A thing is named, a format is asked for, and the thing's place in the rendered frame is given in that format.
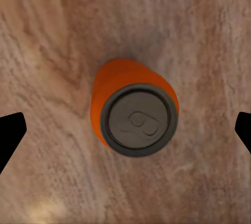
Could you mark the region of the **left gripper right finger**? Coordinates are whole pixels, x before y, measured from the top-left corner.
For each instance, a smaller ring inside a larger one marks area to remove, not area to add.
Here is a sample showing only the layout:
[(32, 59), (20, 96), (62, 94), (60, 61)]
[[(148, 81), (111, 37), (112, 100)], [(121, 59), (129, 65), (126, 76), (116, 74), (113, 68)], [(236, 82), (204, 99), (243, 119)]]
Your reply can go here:
[(238, 114), (235, 131), (251, 153), (251, 114), (245, 112)]

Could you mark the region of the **can of soda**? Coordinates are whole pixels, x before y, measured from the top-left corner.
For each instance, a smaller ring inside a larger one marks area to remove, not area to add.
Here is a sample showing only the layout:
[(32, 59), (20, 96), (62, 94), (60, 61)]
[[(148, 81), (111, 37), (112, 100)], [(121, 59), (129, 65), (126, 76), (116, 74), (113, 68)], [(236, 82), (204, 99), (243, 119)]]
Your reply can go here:
[(128, 158), (145, 158), (172, 140), (179, 103), (163, 77), (135, 61), (117, 59), (96, 74), (90, 117), (105, 146)]

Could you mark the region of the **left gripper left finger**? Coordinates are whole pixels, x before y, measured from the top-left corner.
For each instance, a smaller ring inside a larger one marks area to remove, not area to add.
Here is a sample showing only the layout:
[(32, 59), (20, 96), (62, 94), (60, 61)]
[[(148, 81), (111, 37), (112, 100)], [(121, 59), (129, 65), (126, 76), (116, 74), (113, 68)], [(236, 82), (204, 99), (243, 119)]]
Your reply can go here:
[(0, 118), (0, 174), (27, 131), (22, 112)]

